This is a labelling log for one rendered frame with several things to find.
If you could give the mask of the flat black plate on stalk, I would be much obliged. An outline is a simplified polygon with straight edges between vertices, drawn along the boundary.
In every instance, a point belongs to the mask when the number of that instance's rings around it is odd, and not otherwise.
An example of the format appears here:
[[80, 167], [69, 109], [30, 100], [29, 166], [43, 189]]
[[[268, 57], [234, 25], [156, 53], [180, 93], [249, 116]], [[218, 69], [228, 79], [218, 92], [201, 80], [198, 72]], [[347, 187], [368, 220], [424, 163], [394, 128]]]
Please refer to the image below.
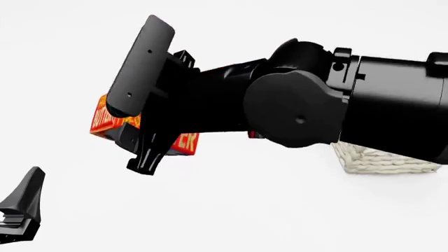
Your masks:
[[165, 21], [148, 16], [106, 95], [106, 107], [113, 117], [135, 117], [143, 110], [174, 35]]

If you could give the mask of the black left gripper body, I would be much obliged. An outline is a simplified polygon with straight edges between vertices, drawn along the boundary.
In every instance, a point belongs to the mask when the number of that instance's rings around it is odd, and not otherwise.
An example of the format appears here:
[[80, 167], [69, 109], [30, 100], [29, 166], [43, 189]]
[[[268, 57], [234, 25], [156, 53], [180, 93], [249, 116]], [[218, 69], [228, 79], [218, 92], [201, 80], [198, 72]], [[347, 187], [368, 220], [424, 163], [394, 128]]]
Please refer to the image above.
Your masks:
[[41, 226], [41, 217], [16, 209], [0, 209], [0, 244], [33, 241]]

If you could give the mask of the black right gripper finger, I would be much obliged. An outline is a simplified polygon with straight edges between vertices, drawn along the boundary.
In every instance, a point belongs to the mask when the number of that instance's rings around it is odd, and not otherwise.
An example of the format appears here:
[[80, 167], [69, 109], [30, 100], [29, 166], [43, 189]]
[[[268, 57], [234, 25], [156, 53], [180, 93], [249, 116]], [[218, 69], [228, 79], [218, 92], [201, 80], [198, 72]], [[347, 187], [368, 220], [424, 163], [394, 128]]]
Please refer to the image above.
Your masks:
[[136, 154], [139, 143], [139, 129], [129, 123], [124, 123], [111, 130], [111, 138], [119, 147]]
[[162, 158], [178, 138], [178, 132], [140, 131], [137, 156], [130, 159], [127, 169], [138, 174], [153, 176]]

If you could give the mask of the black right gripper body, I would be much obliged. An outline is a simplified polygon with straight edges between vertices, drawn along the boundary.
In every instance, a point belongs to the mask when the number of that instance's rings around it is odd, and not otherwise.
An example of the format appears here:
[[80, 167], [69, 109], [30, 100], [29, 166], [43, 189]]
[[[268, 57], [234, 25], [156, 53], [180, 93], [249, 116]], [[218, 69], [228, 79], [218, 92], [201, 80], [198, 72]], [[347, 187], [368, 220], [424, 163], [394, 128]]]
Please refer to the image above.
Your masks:
[[179, 56], [147, 52], [154, 86], [141, 111], [143, 134], [211, 132], [211, 105], [207, 101], [211, 71], [190, 68]]

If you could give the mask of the red orange butter box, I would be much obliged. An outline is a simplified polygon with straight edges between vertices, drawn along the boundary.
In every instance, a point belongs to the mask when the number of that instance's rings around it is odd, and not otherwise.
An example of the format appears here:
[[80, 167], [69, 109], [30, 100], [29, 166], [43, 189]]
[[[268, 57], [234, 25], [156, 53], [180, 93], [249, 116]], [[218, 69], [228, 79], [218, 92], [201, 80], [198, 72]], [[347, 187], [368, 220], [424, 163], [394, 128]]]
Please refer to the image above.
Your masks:
[[[106, 108], [106, 95], [104, 94], [99, 98], [95, 109], [90, 126], [90, 134], [114, 141], [111, 138], [111, 130], [118, 128], [124, 123], [129, 123], [139, 129], [141, 116], [126, 118], [113, 117]], [[167, 155], [194, 155], [197, 149], [199, 135], [198, 133], [180, 134], [167, 152]]]

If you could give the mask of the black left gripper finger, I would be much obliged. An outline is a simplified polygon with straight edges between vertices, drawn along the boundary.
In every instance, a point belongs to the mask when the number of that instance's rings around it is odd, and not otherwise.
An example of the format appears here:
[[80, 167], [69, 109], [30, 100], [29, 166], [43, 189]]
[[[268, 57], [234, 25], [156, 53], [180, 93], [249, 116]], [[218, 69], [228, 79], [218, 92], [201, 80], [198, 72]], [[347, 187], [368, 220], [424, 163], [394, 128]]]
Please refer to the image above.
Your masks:
[[41, 220], [40, 202], [45, 175], [40, 167], [32, 167], [12, 193], [0, 202], [0, 211], [6, 215]]

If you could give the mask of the white woven basket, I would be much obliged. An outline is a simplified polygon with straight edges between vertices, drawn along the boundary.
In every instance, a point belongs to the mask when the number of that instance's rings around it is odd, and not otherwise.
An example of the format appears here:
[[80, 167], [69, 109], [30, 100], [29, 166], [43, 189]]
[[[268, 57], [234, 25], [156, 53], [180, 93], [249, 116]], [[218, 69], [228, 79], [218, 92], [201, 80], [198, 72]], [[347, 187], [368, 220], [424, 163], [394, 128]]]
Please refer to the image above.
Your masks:
[[430, 174], [442, 165], [346, 142], [331, 144], [348, 174]]

